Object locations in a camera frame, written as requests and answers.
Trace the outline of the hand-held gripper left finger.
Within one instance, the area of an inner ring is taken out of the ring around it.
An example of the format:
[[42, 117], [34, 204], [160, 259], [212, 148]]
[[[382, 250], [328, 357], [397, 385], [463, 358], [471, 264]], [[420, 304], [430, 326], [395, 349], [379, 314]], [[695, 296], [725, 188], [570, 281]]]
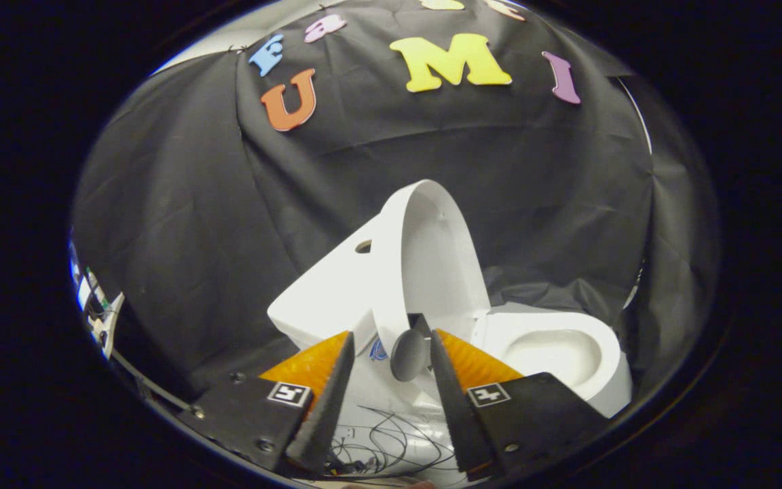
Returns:
[[322, 475], [354, 356], [353, 332], [339, 332], [263, 374], [235, 374], [205, 392], [181, 421], [268, 471]]

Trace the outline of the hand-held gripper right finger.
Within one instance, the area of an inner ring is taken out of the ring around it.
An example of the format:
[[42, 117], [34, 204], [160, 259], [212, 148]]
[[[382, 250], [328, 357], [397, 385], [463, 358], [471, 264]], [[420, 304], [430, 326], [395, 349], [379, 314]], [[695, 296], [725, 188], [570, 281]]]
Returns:
[[469, 480], [514, 479], [559, 463], [608, 425], [547, 372], [524, 376], [443, 330], [430, 358], [456, 463]]

